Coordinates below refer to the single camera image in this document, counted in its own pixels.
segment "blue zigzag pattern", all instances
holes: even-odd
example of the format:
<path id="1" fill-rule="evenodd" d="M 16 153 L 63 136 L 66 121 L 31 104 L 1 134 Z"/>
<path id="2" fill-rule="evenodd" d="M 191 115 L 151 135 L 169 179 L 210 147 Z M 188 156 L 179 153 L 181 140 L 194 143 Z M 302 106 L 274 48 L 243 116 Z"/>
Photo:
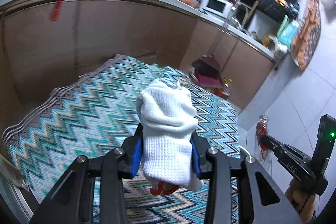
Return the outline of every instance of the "blue zigzag pattern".
<path id="1" fill-rule="evenodd" d="M 4 131 L 3 142 L 14 164 L 40 200 L 78 155 L 104 155 L 134 134 L 139 122 L 136 95 L 155 78 L 162 77 L 180 80 L 190 90 L 197 109 L 198 134 L 224 153 L 239 157 L 236 113 L 230 104 L 191 84 L 176 69 L 117 55 L 77 83 L 55 89 L 43 105 Z M 95 214 L 99 213 L 99 183 L 97 180 L 95 185 Z M 236 182 L 231 184 L 236 223 Z M 140 171 L 135 179 L 124 182 L 124 188 L 130 222 L 203 222 L 207 182 L 196 193 L 181 188 L 170 196 L 153 197 Z"/>

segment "kitchen appliance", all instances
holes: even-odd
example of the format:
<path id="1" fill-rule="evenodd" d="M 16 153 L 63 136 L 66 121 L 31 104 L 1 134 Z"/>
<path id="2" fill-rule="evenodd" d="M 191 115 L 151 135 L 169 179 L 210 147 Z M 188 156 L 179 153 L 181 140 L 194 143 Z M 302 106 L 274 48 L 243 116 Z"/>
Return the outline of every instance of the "kitchen appliance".
<path id="1" fill-rule="evenodd" d="M 201 8 L 223 18 L 228 18 L 233 4 L 228 0 L 203 0 Z"/>

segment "blue gripper pad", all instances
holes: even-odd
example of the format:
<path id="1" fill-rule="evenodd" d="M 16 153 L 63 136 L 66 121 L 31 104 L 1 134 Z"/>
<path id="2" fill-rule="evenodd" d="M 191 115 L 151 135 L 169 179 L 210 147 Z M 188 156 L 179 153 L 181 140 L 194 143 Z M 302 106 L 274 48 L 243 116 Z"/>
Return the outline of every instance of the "blue gripper pad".
<path id="1" fill-rule="evenodd" d="M 194 139 L 191 137 L 190 142 L 193 146 L 193 150 L 192 150 L 192 168 L 194 173 L 196 174 L 196 177 L 200 178 L 201 176 L 201 168 L 200 168 L 200 157 L 199 154 L 196 150 L 195 147 L 195 142 Z"/>
<path id="2" fill-rule="evenodd" d="M 134 178 L 139 171 L 141 157 L 142 157 L 142 138 L 139 138 L 134 147 L 134 152 L 132 154 L 132 168 L 130 171 L 130 175 L 132 178 Z"/>

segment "plastic bag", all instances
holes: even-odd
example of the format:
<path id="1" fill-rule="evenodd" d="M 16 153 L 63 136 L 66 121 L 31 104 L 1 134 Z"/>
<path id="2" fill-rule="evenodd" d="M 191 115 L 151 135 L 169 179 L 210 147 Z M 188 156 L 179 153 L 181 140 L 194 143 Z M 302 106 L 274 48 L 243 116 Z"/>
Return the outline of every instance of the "plastic bag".
<path id="1" fill-rule="evenodd" d="M 28 183 L 20 171 L 0 154 L 0 173 L 15 186 L 29 191 Z"/>
<path id="2" fill-rule="evenodd" d="M 267 149 L 264 145 L 260 144 L 258 137 L 261 135 L 268 135 L 267 123 L 269 117 L 266 115 L 260 115 L 259 122 L 257 123 L 255 133 L 255 145 L 254 145 L 254 157 L 264 167 L 266 171 L 269 171 L 271 166 L 271 150 Z"/>

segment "white tile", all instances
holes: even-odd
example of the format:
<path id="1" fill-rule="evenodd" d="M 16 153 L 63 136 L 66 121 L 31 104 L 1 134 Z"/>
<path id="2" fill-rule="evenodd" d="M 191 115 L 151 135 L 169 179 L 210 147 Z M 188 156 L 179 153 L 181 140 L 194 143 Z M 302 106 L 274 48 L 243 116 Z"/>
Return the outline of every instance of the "white tile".
<path id="1" fill-rule="evenodd" d="M 315 149 L 315 145 L 317 143 L 317 132 L 320 125 L 320 118 L 325 114 L 336 118 L 336 91 L 334 91 L 333 95 L 331 96 L 330 100 L 327 102 L 323 110 L 316 116 L 314 122 L 307 128 L 307 134 L 313 149 Z"/>
<path id="2" fill-rule="evenodd" d="M 269 117 L 268 133 L 283 143 L 293 143 L 305 128 L 293 104 L 283 91 L 266 111 Z"/>
<path id="3" fill-rule="evenodd" d="M 336 27 L 333 30 L 332 37 L 320 37 L 313 58 L 308 68 L 327 82 L 336 87 Z"/>
<path id="4" fill-rule="evenodd" d="M 290 145 L 294 146 L 295 148 L 299 149 L 303 153 L 306 153 L 308 156 L 313 156 L 313 149 L 311 147 L 308 135 L 306 132 L 302 133 L 301 136 L 296 139 L 293 143 L 290 143 Z"/>
<path id="5" fill-rule="evenodd" d="M 272 70 L 269 75 L 280 86 L 285 86 L 291 78 L 293 70 L 299 70 L 290 54 L 287 54 L 277 70 Z"/>
<path id="6" fill-rule="evenodd" d="M 303 125 L 308 128 L 329 100 L 333 87 L 307 69 L 302 75 L 291 79 L 285 91 Z"/>
<path id="7" fill-rule="evenodd" d="M 239 144 L 246 148 L 246 130 L 238 126 Z"/>
<path id="8" fill-rule="evenodd" d="M 250 152 L 251 155 L 254 155 L 254 146 L 255 146 L 255 131 L 257 123 L 255 123 L 248 131 L 246 135 L 246 149 Z"/>
<path id="9" fill-rule="evenodd" d="M 278 163 L 277 157 L 272 153 L 272 179 L 283 192 L 286 192 L 292 178 L 292 175 Z"/>
<path id="10" fill-rule="evenodd" d="M 241 112 L 238 124 L 248 130 L 259 120 L 259 116 L 264 114 L 270 105 L 283 91 L 285 85 L 289 82 L 294 70 L 299 68 L 288 55 L 278 70 L 272 70 L 250 103 Z"/>

